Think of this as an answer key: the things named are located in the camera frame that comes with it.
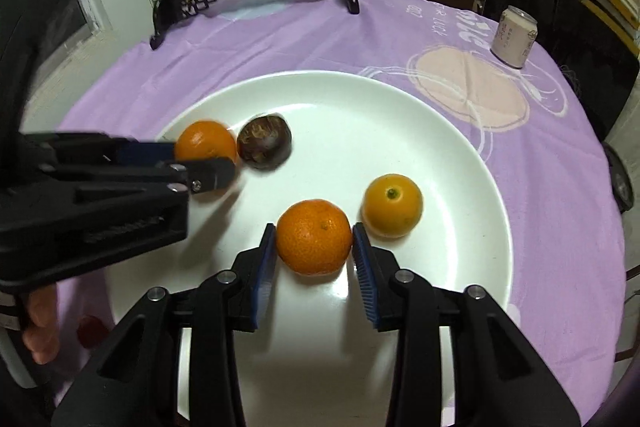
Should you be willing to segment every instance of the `orange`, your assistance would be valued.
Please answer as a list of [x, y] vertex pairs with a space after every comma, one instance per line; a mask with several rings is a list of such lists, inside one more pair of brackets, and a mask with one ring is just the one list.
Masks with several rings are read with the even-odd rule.
[[373, 180], [362, 202], [362, 220], [373, 234], [407, 235], [422, 216], [420, 188], [406, 176], [386, 174]]
[[347, 216], [324, 200], [294, 204], [280, 216], [276, 227], [280, 258], [302, 275], [338, 271], [347, 260], [351, 241]]
[[174, 147], [175, 159], [204, 160], [225, 156], [238, 158], [236, 138], [226, 126], [213, 120], [199, 120], [185, 129]]

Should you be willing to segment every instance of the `white can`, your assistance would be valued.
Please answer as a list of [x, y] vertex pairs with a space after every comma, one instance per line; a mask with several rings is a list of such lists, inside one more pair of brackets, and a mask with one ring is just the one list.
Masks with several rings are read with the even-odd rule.
[[522, 69], [538, 36], [538, 22], [520, 8], [509, 6], [491, 45], [492, 53], [508, 66]]

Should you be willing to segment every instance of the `table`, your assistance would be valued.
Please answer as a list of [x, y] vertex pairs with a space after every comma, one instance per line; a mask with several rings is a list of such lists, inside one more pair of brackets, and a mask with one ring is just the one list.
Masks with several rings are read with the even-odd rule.
[[[510, 217], [508, 312], [583, 422], [604, 399], [625, 292], [622, 222], [601, 145], [567, 81], [536, 44], [522, 71], [488, 50], [497, 23], [425, 0], [226, 0], [127, 53], [72, 108], [64, 130], [154, 139], [204, 96], [287, 70], [362, 74], [424, 100], [476, 147]], [[71, 376], [87, 353], [74, 336], [87, 312], [109, 320], [100, 273], [60, 284]]]

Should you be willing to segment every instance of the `human hand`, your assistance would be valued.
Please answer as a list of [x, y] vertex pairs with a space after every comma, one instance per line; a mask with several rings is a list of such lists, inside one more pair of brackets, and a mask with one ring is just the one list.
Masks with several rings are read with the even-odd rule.
[[22, 334], [36, 363], [49, 363], [58, 355], [58, 290], [55, 285], [40, 288], [29, 295], [26, 303], [31, 324]]

